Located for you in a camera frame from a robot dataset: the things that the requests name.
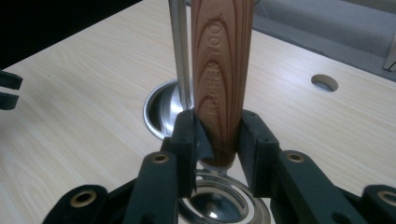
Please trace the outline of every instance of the desk surface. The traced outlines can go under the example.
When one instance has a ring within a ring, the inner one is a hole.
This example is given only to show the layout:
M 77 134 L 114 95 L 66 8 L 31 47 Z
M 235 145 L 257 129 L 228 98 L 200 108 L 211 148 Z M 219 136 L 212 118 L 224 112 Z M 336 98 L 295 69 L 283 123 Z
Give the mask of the desk surface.
M 160 149 L 143 104 L 176 77 L 168 5 L 145 0 L 6 71 L 24 81 L 17 108 L 0 111 L 0 222 L 38 223 L 70 189 L 113 190 Z M 338 90 L 316 88 L 316 74 Z M 335 185 L 396 187 L 396 83 L 253 32 L 245 109 Z M 230 174 L 244 181 L 237 162 Z

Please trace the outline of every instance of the round metal grommet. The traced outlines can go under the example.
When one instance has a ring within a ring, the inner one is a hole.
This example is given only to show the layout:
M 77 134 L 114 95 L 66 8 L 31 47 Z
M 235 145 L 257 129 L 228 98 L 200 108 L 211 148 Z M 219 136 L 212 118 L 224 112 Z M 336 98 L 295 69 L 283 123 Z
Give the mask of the round metal grommet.
M 95 201 L 96 196 L 96 192 L 92 189 L 83 190 L 73 196 L 73 198 L 70 200 L 70 205 L 76 208 L 87 206 L 88 204 Z
M 380 190 L 377 195 L 385 203 L 396 206 L 396 193 L 387 190 Z
M 304 161 L 304 157 L 297 153 L 289 153 L 287 157 L 288 157 L 289 161 L 293 161 L 293 162 L 303 162 Z
M 152 157 L 152 161 L 155 163 L 164 163 L 169 160 L 169 157 L 163 154 L 155 155 Z
M 254 198 L 248 187 L 216 172 L 197 171 L 196 191 L 179 200 L 179 214 L 188 223 L 271 223 L 262 199 Z

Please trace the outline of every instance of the black plastic part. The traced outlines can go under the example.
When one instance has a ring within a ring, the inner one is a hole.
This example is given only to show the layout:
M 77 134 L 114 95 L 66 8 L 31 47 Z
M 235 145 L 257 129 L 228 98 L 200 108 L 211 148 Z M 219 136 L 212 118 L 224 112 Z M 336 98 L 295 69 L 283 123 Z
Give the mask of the black plastic part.
M 0 71 L 0 87 L 5 87 L 12 90 L 19 90 L 22 84 L 22 78 L 5 72 Z M 0 92 L 0 109 L 11 110 L 17 105 L 19 96 L 9 93 Z
M 299 223 L 367 223 L 305 154 L 279 153 L 274 170 Z
M 396 189 L 385 185 L 366 187 L 360 210 L 369 223 L 396 223 Z
M 177 158 L 154 152 L 143 160 L 124 224 L 177 223 Z
M 195 170 L 198 160 L 213 158 L 204 128 L 192 110 L 177 115 L 171 138 L 164 138 L 161 151 L 177 155 L 178 197 L 190 197 L 195 189 Z
M 85 206 L 75 207 L 72 204 L 73 198 L 76 202 L 83 205 L 83 202 L 90 197 L 94 197 L 91 203 Z M 47 215 L 43 224 L 54 223 L 75 223 L 75 224 L 94 224 L 101 220 L 102 209 L 107 201 L 107 191 L 103 187 L 96 185 L 84 185 L 70 190 L 66 193 L 55 207 Z
M 358 211 L 360 211 L 361 197 L 344 189 L 340 189 L 340 188 L 338 189 L 344 195 L 344 197 L 350 202 L 350 204 L 352 204 L 352 206 L 354 206 Z
M 299 223 L 290 200 L 277 178 L 271 180 L 271 212 L 276 224 Z
M 136 179 L 108 193 L 103 221 L 106 224 L 122 223 Z
M 279 142 L 260 116 L 244 110 L 238 157 L 254 197 L 271 197 L 271 164 L 280 151 Z

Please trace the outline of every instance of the wooden handle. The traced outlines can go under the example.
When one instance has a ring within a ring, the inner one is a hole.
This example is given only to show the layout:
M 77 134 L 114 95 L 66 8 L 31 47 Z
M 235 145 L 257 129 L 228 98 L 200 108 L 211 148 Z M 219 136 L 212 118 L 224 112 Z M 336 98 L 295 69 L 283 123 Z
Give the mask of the wooden handle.
M 248 73 L 254 0 L 192 0 L 194 112 L 217 167 L 233 164 Z

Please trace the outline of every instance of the metal rod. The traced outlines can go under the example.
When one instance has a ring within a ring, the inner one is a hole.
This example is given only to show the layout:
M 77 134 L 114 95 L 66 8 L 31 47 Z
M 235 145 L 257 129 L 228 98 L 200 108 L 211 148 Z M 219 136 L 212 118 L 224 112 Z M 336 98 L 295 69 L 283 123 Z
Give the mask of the metal rod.
M 186 0 L 169 0 L 177 83 L 183 110 L 191 108 Z

